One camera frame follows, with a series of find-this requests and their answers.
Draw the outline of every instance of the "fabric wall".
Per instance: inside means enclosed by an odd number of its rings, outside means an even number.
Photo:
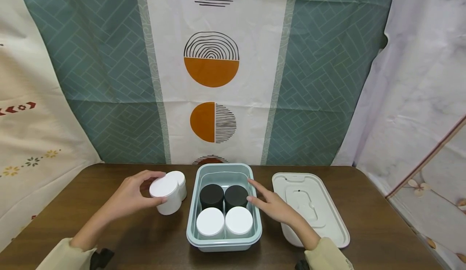
[[[363,171],[445,267],[466,269],[466,0],[393,0],[334,165]]]
[[[106,162],[328,165],[391,0],[25,0]]]
[[[23,0],[0,0],[0,251],[100,162],[59,87]]]
[[[389,201],[451,269],[466,269],[466,127],[409,175]]]

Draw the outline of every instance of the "person's left hand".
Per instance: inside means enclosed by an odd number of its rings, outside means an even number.
[[[102,206],[98,214],[103,215],[107,222],[125,217],[141,209],[158,206],[166,202],[164,197],[144,197],[141,185],[144,181],[165,176],[164,172],[142,171],[126,178],[110,199]]]

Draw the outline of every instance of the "white plastic jar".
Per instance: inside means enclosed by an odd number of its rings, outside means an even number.
[[[181,207],[178,180],[175,176],[165,175],[152,182],[148,191],[152,197],[166,197],[167,201],[157,206],[162,215],[172,215]]]
[[[180,171],[171,171],[167,173],[167,176],[174,176],[176,180],[178,181],[178,186],[179,186],[179,194],[181,196],[181,201],[185,200],[187,196],[186,192],[186,178],[184,177],[184,174]]]
[[[230,209],[225,217],[228,239],[238,239],[251,236],[252,214],[248,209],[237,206]]]
[[[223,239],[225,227],[223,212],[214,207],[204,209],[197,217],[196,227],[199,239]]]

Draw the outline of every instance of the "beige sleeve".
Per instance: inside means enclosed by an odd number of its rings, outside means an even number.
[[[61,240],[36,270],[89,270],[90,257],[96,249],[83,252],[71,248],[70,238]]]
[[[317,248],[304,251],[311,270],[354,270],[353,265],[329,238],[322,238]]]

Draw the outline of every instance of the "herringbone pattern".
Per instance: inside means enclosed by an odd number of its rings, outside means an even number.
[[[164,163],[137,0],[25,0],[73,113],[106,162]]]
[[[269,165],[329,165],[343,141],[391,0],[296,0]]]

